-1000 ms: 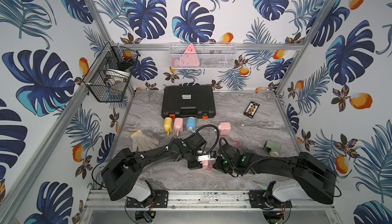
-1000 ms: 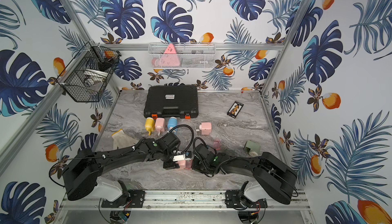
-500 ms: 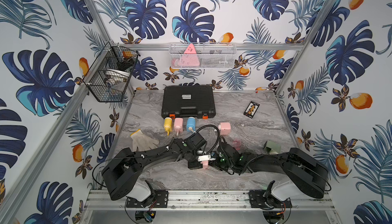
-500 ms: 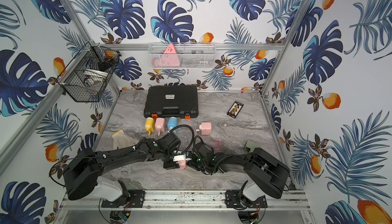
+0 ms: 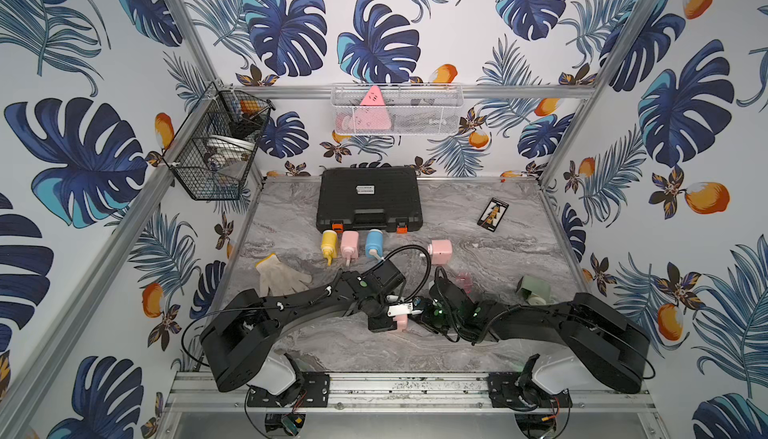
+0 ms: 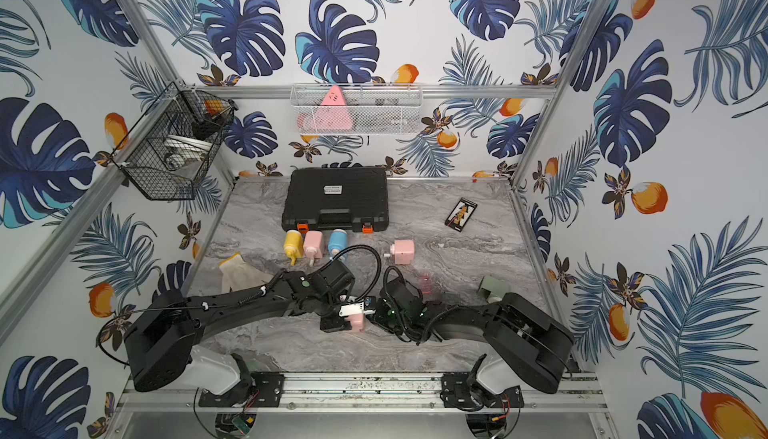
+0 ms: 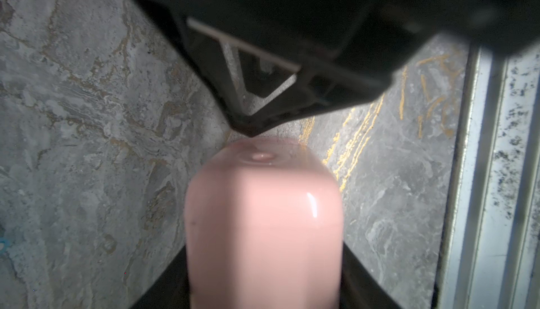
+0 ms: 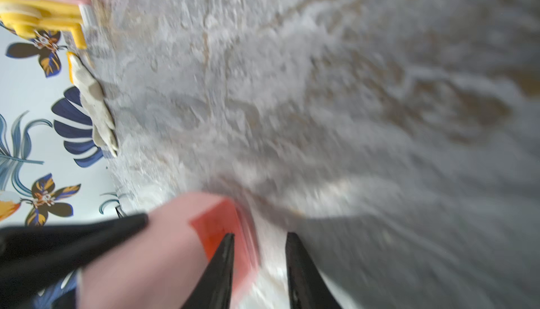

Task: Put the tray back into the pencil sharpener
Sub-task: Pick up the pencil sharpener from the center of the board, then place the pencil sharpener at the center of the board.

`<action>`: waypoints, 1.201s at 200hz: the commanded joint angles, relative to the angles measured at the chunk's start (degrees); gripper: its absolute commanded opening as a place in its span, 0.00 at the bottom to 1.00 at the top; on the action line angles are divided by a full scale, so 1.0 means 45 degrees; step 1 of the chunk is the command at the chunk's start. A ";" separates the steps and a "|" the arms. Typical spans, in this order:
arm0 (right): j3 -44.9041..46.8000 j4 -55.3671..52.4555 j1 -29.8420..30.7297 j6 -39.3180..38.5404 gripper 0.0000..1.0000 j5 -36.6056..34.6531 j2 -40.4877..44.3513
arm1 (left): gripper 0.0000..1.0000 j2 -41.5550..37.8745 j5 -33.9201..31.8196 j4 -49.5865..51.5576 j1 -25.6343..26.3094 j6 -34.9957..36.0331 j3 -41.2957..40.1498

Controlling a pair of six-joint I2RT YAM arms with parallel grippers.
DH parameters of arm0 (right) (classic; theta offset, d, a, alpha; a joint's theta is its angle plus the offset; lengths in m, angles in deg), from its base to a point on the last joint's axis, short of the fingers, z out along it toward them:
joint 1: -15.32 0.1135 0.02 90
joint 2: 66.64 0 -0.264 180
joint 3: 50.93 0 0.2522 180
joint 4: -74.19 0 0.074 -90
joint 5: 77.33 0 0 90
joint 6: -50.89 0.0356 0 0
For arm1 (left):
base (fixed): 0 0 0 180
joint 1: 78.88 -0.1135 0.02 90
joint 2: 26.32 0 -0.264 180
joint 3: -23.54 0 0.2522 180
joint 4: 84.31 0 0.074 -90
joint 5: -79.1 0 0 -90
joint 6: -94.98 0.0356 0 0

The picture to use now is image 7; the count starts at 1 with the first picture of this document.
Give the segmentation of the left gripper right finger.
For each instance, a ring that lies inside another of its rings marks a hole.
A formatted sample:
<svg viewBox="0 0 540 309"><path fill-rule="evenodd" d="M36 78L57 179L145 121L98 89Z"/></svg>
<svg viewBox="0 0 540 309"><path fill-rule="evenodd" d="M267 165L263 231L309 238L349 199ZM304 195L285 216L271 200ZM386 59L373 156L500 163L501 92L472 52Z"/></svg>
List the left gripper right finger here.
<svg viewBox="0 0 540 309"><path fill-rule="evenodd" d="M400 308L372 278L369 271L361 264L346 243L343 243L339 308Z"/></svg>

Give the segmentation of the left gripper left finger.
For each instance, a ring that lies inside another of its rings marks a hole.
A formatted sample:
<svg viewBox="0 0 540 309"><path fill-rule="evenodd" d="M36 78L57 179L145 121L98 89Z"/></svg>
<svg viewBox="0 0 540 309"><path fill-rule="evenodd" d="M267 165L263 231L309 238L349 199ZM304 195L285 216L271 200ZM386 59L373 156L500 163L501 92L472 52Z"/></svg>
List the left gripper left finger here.
<svg viewBox="0 0 540 309"><path fill-rule="evenodd" d="M150 289L130 308L190 309L186 247L181 249Z"/></svg>

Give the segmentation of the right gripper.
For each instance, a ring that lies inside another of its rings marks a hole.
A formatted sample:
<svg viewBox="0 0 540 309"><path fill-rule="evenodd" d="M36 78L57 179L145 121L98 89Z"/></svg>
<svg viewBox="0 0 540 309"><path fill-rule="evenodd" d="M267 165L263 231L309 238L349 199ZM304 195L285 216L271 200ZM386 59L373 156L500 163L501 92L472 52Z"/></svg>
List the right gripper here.
<svg viewBox="0 0 540 309"><path fill-rule="evenodd" d="M539 0L134 0L254 137L372 102L434 34L499 54L539 39Z"/></svg>

